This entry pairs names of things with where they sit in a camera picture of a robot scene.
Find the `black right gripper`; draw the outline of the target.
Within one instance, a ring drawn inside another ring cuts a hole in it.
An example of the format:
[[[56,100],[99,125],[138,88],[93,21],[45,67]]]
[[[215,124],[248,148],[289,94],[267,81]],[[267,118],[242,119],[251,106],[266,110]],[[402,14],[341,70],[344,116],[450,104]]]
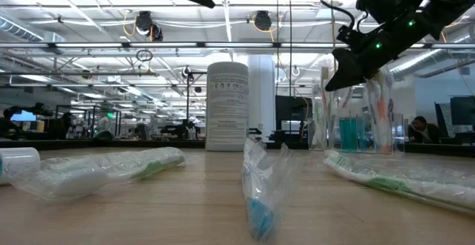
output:
[[[375,76],[379,68],[433,32],[434,20],[426,14],[407,14],[367,34],[342,26],[337,40],[349,45],[349,48],[336,48],[332,52],[338,62],[338,70],[325,90],[336,91],[363,83]]]

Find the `black screen on stand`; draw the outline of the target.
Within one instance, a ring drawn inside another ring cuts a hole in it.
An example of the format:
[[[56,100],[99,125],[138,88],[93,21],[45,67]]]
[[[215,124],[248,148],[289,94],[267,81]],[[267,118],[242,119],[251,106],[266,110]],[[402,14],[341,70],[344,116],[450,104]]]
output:
[[[277,143],[309,143],[312,122],[312,99],[275,97],[275,127],[270,140]]]

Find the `clear acrylic organizer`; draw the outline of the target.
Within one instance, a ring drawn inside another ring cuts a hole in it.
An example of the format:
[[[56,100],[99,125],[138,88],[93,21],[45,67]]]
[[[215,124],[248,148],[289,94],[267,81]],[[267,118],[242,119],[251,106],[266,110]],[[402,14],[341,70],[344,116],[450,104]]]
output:
[[[358,115],[368,114],[369,109],[367,106],[367,101],[365,99],[365,84],[356,85],[351,88],[339,89],[337,91],[330,92],[332,94],[332,117],[333,117],[333,134],[334,134],[334,144],[332,148],[326,150],[337,150],[337,151],[349,151],[341,149],[341,138],[340,138],[340,128],[339,120],[344,117],[353,117],[357,119]],[[394,112],[394,121],[390,123],[391,137],[392,137],[392,152],[391,154],[398,153],[403,151],[403,149],[397,149],[398,144],[404,144],[405,139],[405,121],[402,114],[397,113],[396,109],[393,109]],[[312,142],[312,122],[309,126],[309,149],[324,151],[323,150],[323,136],[324,136],[324,110],[322,104],[322,115],[321,115],[321,147],[320,149],[311,149]],[[359,145],[356,151],[349,152],[363,152],[370,154],[378,154],[374,149],[374,143],[372,148],[369,151],[360,151]]]

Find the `white building column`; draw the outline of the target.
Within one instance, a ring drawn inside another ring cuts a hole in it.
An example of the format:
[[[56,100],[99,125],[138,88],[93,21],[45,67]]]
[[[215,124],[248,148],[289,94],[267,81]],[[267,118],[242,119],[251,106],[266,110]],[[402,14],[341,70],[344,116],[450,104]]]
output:
[[[275,63],[271,55],[248,56],[249,127],[257,128],[264,142],[275,130]]]

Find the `person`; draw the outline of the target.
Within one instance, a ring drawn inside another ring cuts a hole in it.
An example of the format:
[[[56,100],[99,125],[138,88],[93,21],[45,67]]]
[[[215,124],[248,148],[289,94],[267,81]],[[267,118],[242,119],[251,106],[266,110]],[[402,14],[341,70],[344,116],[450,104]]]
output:
[[[59,138],[61,140],[73,139],[76,136],[76,126],[73,123],[71,112],[63,114],[59,127]]]
[[[439,128],[428,123],[424,117],[417,116],[409,125],[408,140],[410,143],[438,144]]]

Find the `black pole stand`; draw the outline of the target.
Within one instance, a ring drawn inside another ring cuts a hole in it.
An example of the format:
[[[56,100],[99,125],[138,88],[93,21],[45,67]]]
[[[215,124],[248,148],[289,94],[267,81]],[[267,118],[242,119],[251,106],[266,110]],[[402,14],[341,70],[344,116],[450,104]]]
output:
[[[189,71],[186,77],[186,122],[189,123],[189,106],[190,106],[190,87],[191,87],[191,76],[197,75],[194,78],[196,82],[202,75],[207,74],[207,71]]]

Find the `white wipes canister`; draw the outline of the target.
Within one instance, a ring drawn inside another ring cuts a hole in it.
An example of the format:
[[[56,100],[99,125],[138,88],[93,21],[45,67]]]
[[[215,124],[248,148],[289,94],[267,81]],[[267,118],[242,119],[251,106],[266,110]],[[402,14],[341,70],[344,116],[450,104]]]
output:
[[[249,69],[210,64],[206,74],[206,150],[242,151],[249,130]]]

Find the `blue toothbrush in clear wrapper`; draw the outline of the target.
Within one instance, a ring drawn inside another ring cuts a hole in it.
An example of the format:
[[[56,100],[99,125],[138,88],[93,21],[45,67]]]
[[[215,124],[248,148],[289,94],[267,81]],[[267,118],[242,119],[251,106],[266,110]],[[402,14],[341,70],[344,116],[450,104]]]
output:
[[[267,240],[289,205],[301,176],[302,161],[283,144],[275,156],[261,141],[247,139],[241,172],[249,234]]]

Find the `desk monitor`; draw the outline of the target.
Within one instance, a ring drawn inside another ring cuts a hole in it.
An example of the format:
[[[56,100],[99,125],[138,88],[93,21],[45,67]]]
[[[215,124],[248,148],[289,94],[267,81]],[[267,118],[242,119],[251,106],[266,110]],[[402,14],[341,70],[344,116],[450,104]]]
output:
[[[15,113],[11,120],[14,122],[34,122],[36,121],[36,115],[29,111],[20,111],[19,113]]]

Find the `silver ceiling duct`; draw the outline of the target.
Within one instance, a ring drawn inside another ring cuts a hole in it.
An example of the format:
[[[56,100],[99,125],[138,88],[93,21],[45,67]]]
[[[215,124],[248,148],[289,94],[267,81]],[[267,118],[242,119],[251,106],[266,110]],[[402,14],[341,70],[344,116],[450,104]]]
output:
[[[448,51],[444,49],[428,50],[418,55],[405,56],[388,65],[391,76],[395,81],[403,80],[408,74],[428,67],[430,64],[440,62],[448,57]]]

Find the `black wall monitor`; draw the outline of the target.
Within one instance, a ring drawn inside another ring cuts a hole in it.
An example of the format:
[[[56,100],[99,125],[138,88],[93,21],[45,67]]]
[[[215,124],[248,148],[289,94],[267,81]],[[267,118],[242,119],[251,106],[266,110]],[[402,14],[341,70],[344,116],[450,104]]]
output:
[[[453,125],[475,125],[475,97],[452,97],[450,106]]]

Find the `black table frame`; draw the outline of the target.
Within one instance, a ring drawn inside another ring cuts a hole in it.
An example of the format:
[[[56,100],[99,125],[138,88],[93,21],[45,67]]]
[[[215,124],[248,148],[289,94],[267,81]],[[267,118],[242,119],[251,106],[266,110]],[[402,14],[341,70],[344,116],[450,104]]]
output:
[[[72,148],[205,148],[204,141],[130,141],[130,140],[0,140],[0,148],[34,147],[37,150],[59,150]],[[431,145],[406,143],[398,144],[397,149],[407,153],[436,154],[455,157],[475,157],[475,146]]]

